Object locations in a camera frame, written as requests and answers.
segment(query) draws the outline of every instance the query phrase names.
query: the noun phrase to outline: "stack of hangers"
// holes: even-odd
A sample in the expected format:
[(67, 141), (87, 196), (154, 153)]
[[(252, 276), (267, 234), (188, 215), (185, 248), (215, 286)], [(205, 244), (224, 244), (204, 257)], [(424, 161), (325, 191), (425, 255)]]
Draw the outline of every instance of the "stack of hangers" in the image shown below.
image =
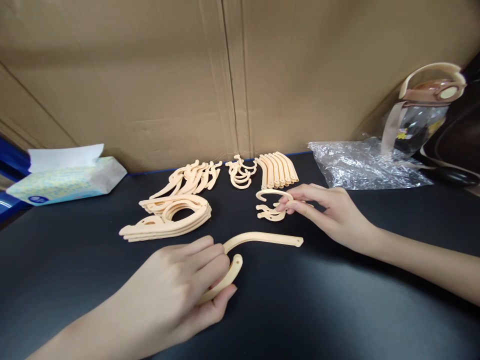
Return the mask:
[(268, 153), (254, 160), (262, 171), (261, 189), (283, 189), (299, 181), (292, 160), (281, 152)]
[(257, 162), (253, 161), (253, 166), (245, 166), (244, 161), (240, 158), (240, 155), (235, 155), (236, 162), (226, 162), (225, 166), (228, 166), (228, 173), (230, 174), (230, 182), (237, 189), (246, 189), (252, 183), (250, 176), (257, 172)]
[[(119, 235), (129, 242), (172, 238), (189, 233), (205, 223), (212, 213), (207, 200), (198, 195), (183, 194), (160, 197), (139, 202), (147, 216), (135, 225), (122, 228)], [(182, 209), (194, 213), (182, 220), (173, 221), (174, 214)]]
[(199, 194), (205, 188), (211, 190), (219, 177), (219, 167), (222, 165), (222, 162), (214, 164), (213, 161), (210, 161), (210, 163), (203, 162), (201, 165), (199, 164), (200, 162), (196, 160), (193, 164), (188, 164), (175, 170), (168, 177), (168, 185), (150, 196), (150, 199), (158, 198), (172, 189), (173, 191), (170, 195)]

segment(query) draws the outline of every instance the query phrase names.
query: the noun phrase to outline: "cardboard box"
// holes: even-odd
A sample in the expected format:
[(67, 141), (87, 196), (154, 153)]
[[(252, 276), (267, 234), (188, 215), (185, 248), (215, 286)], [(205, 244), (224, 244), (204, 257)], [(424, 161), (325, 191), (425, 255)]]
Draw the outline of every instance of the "cardboard box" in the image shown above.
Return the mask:
[(0, 0), (0, 133), (130, 172), (348, 140), (411, 71), (478, 52), (470, 0)]

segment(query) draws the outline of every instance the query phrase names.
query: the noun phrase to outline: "black tabletop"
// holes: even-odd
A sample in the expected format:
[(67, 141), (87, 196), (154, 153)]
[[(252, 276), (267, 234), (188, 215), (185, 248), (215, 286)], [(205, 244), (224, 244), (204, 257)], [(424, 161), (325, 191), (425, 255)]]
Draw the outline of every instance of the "black tabletop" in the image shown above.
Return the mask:
[[(311, 153), (291, 159), (300, 182), (324, 184)], [(337, 244), (299, 214), (258, 219), (261, 171), (239, 190), (222, 167), (215, 187), (201, 193), (212, 217), (191, 233), (123, 240), (119, 230), (147, 216), (138, 202), (163, 188), (170, 173), (127, 176), (108, 195), (34, 208), (0, 232), (0, 359), (24, 359), (112, 295), (155, 250), (204, 235), (224, 243), (251, 231), (304, 243), (236, 247), (229, 255), (241, 254), (243, 267), (224, 319), (154, 359), (480, 358), (479, 308)], [(350, 195), (379, 227), (480, 256), (480, 199), (464, 190), (431, 185)]]

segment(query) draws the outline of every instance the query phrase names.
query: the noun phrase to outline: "tissue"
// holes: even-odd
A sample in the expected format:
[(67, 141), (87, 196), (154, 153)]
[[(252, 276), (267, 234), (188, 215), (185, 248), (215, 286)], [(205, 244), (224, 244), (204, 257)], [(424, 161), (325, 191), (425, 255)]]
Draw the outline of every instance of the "tissue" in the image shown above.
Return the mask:
[(70, 149), (29, 150), (30, 175), (7, 194), (34, 206), (108, 194), (127, 174), (103, 144)]

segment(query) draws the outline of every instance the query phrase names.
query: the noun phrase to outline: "clear plastic wrap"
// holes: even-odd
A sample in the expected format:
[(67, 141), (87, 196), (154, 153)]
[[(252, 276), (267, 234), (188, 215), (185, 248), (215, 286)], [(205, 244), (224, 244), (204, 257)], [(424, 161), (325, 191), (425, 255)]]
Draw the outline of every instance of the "clear plastic wrap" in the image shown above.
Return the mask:
[(414, 159), (394, 149), (392, 155), (382, 155), (381, 141), (369, 137), (363, 141), (310, 142), (316, 163), (330, 188), (348, 190), (380, 190), (416, 188), (433, 184), (416, 168)]

